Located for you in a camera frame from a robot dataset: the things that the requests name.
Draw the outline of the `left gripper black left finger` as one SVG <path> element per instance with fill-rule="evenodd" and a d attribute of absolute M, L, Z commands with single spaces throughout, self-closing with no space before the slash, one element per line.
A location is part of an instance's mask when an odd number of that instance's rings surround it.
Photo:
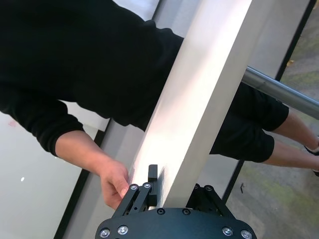
<path fill-rule="evenodd" d="M 148 181 L 142 186 L 131 184 L 120 205 L 116 216 L 126 216 L 147 211 L 158 203 L 158 166 L 149 165 Z"/>

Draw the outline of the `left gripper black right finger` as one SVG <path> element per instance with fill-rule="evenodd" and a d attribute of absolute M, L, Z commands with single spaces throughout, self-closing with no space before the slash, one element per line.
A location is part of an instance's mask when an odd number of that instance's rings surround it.
<path fill-rule="evenodd" d="M 196 183 L 186 207 L 221 217 L 232 216 L 230 210 L 227 208 L 225 203 L 218 196 L 211 185 L 205 185 L 204 187 L 201 187 Z"/>

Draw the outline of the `person's right hand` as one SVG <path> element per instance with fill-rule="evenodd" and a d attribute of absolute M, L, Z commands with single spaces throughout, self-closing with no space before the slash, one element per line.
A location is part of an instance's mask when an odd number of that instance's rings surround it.
<path fill-rule="evenodd" d="M 109 160 L 100 172 L 101 188 L 104 202 L 116 210 L 129 189 L 128 171 L 115 160 Z"/>

